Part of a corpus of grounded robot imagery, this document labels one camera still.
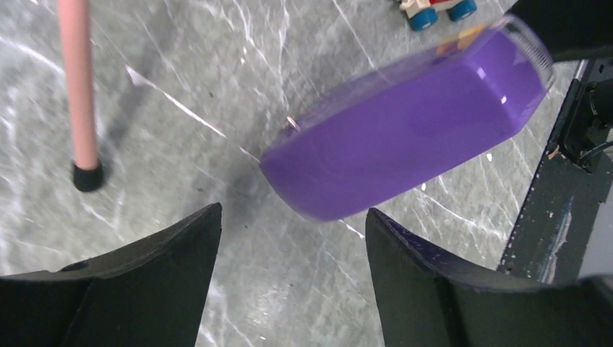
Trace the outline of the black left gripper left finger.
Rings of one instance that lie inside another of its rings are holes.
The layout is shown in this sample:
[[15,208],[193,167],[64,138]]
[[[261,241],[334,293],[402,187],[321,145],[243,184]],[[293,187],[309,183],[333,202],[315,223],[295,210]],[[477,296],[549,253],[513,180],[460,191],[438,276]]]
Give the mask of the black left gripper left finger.
[[222,206],[59,271],[1,278],[3,346],[193,346]]

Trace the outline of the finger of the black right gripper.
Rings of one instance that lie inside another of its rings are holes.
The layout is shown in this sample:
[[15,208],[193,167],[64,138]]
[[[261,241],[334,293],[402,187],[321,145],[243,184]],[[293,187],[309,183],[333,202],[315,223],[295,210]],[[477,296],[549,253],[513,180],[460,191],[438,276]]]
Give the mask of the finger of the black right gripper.
[[507,13],[535,32],[555,63],[612,57],[612,0],[519,0]]

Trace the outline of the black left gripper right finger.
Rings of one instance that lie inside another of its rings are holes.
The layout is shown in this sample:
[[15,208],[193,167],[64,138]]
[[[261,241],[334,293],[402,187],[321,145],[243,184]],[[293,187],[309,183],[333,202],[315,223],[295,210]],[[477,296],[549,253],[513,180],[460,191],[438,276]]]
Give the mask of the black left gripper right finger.
[[610,346],[612,277],[555,285],[506,275],[378,209],[366,248],[386,346]]

